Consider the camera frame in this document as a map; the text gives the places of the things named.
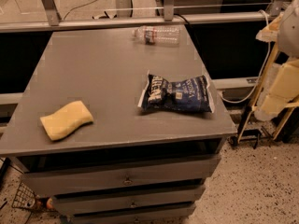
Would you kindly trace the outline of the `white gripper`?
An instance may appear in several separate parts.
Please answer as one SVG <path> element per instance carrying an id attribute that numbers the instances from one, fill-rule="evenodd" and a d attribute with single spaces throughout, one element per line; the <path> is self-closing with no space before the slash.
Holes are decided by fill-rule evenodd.
<path id="1" fill-rule="evenodd" d="M 278 49 L 290 57 L 299 57 L 299 0 L 293 0 L 284 14 L 280 13 L 258 32 L 263 42 L 276 42 Z M 284 64 L 273 63 L 266 75 L 263 91 L 254 117 L 260 121 L 275 118 L 299 95 L 299 60 Z"/>

